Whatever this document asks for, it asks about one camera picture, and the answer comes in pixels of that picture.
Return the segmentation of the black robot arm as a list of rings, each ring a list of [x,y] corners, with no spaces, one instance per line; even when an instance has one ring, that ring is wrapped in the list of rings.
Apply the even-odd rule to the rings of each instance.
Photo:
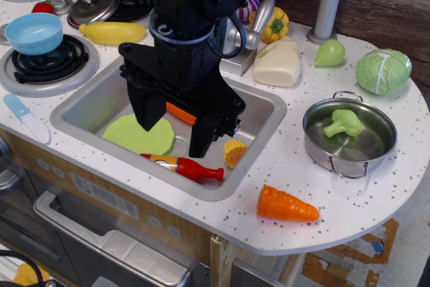
[[[217,138],[232,136],[245,102],[226,83],[219,64],[226,57],[226,26],[232,22],[246,44],[236,15],[247,0],[154,0],[150,15],[152,46],[123,43],[121,75],[137,122],[150,130],[173,104],[196,118],[190,157],[202,158]]]

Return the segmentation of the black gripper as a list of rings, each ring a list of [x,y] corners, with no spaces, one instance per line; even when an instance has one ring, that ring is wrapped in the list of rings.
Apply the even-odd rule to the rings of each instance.
[[[165,115],[167,102],[196,117],[189,156],[203,158],[210,145],[240,128],[245,102],[220,74],[225,28],[199,34],[154,33],[152,46],[125,42],[121,75],[137,122],[149,131]]]

